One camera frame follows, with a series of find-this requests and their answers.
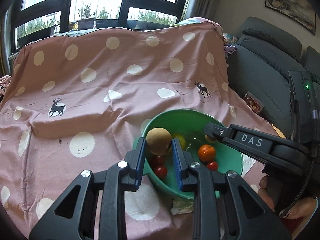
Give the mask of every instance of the black deer silhouette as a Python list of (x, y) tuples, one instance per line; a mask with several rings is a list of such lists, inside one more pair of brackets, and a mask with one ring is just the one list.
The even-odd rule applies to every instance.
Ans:
[(207, 97), (208, 97), (208, 98), (209, 98), (209, 96), (211, 97), (210, 93), (207, 91), (207, 88), (200, 85), (200, 81), (195, 81), (194, 84), (195, 84), (195, 85), (197, 86), (197, 88), (200, 90), (200, 93), (203, 95), (204, 98), (205, 98), (204, 92), (207, 93)]
[(53, 105), (51, 106), (51, 111), (49, 112), (49, 116), (52, 116), (54, 112), (58, 112), (58, 114), (61, 114), (60, 116), (63, 115), (63, 109), (64, 106), (57, 106), (58, 102), (61, 101), (62, 98), (56, 98), (53, 100)]

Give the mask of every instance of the human hand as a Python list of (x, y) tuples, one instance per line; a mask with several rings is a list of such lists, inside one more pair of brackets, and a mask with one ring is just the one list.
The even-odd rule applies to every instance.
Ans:
[[(273, 203), (271, 197), (267, 193), (268, 186), (268, 178), (269, 176), (264, 176), (260, 180), (260, 190), (258, 191), (258, 195), (262, 198), (262, 200), (271, 208), (271, 210), (275, 211), (275, 204)], [(289, 212), (284, 216), (285, 219), (295, 220), (300, 219), (300, 223), (297, 228), (293, 230), (292, 239), (294, 239), (305, 227), (308, 223), (309, 219), (313, 215), (315, 209), (317, 207), (317, 200), (311, 197), (302, 198), (297, 201), (297, 203), (289, 210)]]

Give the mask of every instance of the wall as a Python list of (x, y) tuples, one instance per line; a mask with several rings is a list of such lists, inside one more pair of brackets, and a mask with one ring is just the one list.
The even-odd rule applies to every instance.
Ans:
[(313, 47), (320, 53), (320, 20), (316, 19), (316, 36), (294, 20), (266, 8), (265, 0), (220, 0), (213, 20), (219, 23), (224, 32), (238, 36), (242, 23), (249, 16), (265, 20), (297, 37), (302, 49)]

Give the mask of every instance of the framed artwork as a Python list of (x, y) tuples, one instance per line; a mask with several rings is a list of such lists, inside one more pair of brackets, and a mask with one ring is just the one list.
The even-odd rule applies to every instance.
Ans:
[(307, 0), (266, 0), (265, 6), (286, 15), (316, 35), (316, 13)]

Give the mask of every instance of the plastic bowl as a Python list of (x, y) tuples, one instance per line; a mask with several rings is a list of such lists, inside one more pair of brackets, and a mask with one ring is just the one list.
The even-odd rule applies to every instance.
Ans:
[[(187, 142), (186, 151), (190, 152), (193, 159), (200, 163), (201, 161), (199, 160), (197, 153), (199, 147), (203, 144), (212, 145), (216, 149), (215, 160), (219, 165), (218, 172), (226, 173), (229, 170), (233, 170), (238, 174), (241, 174), (243, 169), (243, 158), (240, 152), (220, 142), (209, 143), (205, 139), (203, 127), (208, 122), (219, 124), (224, 127), (223, 124), (207, 114), (188, 109), (170, 110), (154, 117), (145, 128), (142, 136), (145, 138), (147, 133), (156, 127), (167, 129), (171, 134), (181, 134)], [(168, 170), (168, 174), (163, 180), (160, 180), (150, 167), (148, 163), (150, 157), (152, 157), (152, 154), (147, 151), (143, 174), (149, 175), (157, 189), (173, 197), (193, 199), (193, 192), (181, 192), (178, 189), (172, 162), (172, 154), (165, 156), (166, 160), (164, 165)]]

